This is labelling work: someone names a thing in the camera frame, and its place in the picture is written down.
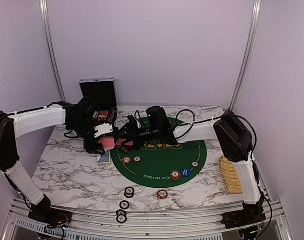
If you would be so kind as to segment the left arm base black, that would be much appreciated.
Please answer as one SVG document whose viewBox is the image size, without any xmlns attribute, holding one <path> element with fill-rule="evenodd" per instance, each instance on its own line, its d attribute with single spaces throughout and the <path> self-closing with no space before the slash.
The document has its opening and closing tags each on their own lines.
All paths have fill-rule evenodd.
<svg viewBox="0 0 304 240">
<path fill-rule="evenodd" d="M 72 213 L 67 210 L 52 207 L 50 199 L 44 194 L 43 199 L 38 204 L 30 204 L 28 217 L 32 220 L 58 226 L 70 224 Z"/>
</svg>

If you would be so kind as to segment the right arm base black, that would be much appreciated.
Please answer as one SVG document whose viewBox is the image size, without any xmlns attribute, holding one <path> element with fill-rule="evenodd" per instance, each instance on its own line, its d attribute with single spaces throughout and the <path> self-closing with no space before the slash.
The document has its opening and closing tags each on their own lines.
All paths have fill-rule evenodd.
<svg viewBox="0 0 304 240">
<path fill-rule="evenodd" d="M 263 202 L 264 199 L 262 198 L 256 204 L 243 203 L 242 210 L 223 213 L 221 223 L 226 229 L 232 229 L 263 222 L 267 219 Z"/>
</svg>

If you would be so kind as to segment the blue small blind button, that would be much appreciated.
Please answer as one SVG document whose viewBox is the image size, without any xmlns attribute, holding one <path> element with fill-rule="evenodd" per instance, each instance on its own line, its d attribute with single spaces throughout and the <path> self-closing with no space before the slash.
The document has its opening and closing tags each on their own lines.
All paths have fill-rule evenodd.
<svg viewBox="0 0 304 240">
<path fill-rule="evenodd" d="M 191 170 L 188 169 L 188 168 L 182 168 L 182 169 L 180 170 L 180 175 L 181 175 L 182 177 L 184 177 L 184 178 L 190 177 L 191 174 L 192 174 L 192 172 L 191 172 Z"/>
</svg>

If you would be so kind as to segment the triangular all-in button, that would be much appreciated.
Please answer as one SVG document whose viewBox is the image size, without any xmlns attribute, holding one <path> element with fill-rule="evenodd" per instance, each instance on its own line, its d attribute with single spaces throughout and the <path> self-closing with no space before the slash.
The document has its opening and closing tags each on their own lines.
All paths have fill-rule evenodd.
<svg viewBox="0 0 304 240">
<path fill-rule="evenodd" d="M 117 147 L 119 150 L 121 150 L 124 153 L 128 153 L 129 152 L 129 148 L 127 146 L 118 146 Z"/>
</svg>

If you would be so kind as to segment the dark brown chip stack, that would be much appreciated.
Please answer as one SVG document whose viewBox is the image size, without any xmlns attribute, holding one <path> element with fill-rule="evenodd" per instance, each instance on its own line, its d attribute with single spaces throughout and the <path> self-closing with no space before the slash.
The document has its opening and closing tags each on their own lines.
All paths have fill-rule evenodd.
<svg viewBox="0 0 304 240">
<path fill-rule="evenodd" d="M 124 190 L 124 196 L 128 199 L 133 198 L 135 195 L 135 189 L 131 186 L 126 187 Z"/>
</svg>

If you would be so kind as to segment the orange red chip stack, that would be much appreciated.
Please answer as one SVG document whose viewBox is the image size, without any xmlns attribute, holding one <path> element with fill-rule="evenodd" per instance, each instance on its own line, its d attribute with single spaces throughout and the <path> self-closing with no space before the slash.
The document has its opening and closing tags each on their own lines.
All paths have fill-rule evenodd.
<svg viewBox="0 0 304 240">
<path fill-rule="evenodd" d="M 168 197 L 168 192 L 164 189 L 162 190 L 159 190 L 157 192 L 157 197 L 160 199 L 160 200 L 165 200 L 167 197 Z"/>
</svg>

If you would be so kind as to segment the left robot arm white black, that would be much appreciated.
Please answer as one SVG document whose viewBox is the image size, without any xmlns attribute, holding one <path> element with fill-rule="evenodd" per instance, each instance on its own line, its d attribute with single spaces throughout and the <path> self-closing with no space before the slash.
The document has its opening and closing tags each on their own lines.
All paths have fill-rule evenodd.
<svg viewBox="0 0 304 240">
<path fill-rule="evenodd" d="M 64 125 L 83 138 L 88 153 L 103 154 L 99 138 L 112 133 L 113 126 L 94 121 L 94 113 L 98 110 L 99 106 L 92 99 L 84 97 L 77 104 L 59 101 L 12 113 L 0 111 L 0 170 L 33 205 L 38 205 L 35 213 L 45 223 L 55 219 L 55 211 L 41 203 L 45 195 L 21 164 L 16 140 L 42 129 Z"/>
</svg>

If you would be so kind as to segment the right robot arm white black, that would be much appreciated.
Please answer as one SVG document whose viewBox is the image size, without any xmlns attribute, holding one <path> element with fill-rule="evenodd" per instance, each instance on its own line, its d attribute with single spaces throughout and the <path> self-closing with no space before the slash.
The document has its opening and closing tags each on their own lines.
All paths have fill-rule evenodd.
<svg viewBox="0 0 304 240">
<path fill-rule="evenodd" d="M 217 106 L 162 106 L 165 112 L 171 118 L 183 109 L 194 111 L 196 118 L 205 119 L 217 117 L 223 113 L 221 107 Z M 127 116 L 134 115 L 136 110 L 141 115 L 146 116 L 148 106 L 120 106 L 117 110 L 116 126 L 122 127 L 128 122 Z M 224 155 L 217 138 L 211 137 L 201 141 L 205 143 L 207 149 L 207 158 L 204 167 L 199 175 L 191 181 L 180 186 L 169 188 L 172 203 L 175 205 L 171 209 L 200 208 L 213 205 L 228 204 L 234 202 L 243 202 L 247 204 L 256 204 L 261 197 L 260 189 L 255 182 L 254 173 L 250 173 L 250 167 L 253 166 L 251 160 L 232 163 L 236 167 L 240 183 L 242 184 L 242 194 L 228 194 L 224 180 L 219 169 L 219 158 Z"/>
</svg>

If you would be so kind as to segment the red-backed playing card deck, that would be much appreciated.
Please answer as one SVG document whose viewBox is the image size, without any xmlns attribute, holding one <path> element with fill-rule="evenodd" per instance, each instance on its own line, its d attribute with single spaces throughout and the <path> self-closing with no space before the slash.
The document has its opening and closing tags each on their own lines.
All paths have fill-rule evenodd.
<svg viewBox="0 0 304 240">
<path fill-rule="evenodd" d="M 102 144 L 103 148 L 105 151 L 107 150 L 112 150 L 115 148 L 116 144 L 115 144 L 115 139 L 112 136 L 105 136 L 102 137 L 99 141 L 99 144 Z"/>
</svg>

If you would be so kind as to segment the dark chips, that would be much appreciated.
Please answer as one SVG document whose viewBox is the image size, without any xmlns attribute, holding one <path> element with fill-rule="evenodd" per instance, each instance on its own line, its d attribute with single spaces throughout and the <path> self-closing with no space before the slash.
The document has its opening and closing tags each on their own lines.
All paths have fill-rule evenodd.
<svg viewBox="0 0 304 240">
<path fill-rule="evenodd" d="M 136 164 L 141 163 L 142 162 L 142 158 L 140 156 L 135 156 L 133 158 L 133 162 L 136 163 Z"/>
</svg>

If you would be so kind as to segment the dealt red-backed cards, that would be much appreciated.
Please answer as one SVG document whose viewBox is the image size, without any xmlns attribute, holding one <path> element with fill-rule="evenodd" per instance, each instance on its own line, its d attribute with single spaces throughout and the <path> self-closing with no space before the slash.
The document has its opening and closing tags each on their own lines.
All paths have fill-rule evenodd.
<svg viewBox="0 0 304 240">
<path fill-rule="evenodd" d="M 123 139 L 123 138 L 119 138 L 116 143 L 115 146 L 118 148 L 131 148 L 133 147 L 134 142 L 132 140 L 129 139 Z"/>
</svg>

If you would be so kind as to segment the small orange chip pile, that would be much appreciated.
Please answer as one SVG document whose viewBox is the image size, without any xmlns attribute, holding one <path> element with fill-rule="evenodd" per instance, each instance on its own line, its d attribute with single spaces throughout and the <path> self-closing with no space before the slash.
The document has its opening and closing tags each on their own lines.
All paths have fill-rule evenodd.
<svg viewBox="0 0 304 240">
<path fill-rule="evenodd" d="M 181 176 L 181 173 L 177 170 L 173 170 L 171 173 L 170 173 L 170 178 L 174 181 L 177 181 Z"/>
<path fill-rule="evenodd" d="M 126 157 L 123 157 L 121 161 L 122 161 L 123 165 L 128 165 L 132 162 L 132 159 L 130 157 L 126 156 Z"/>
</svg>

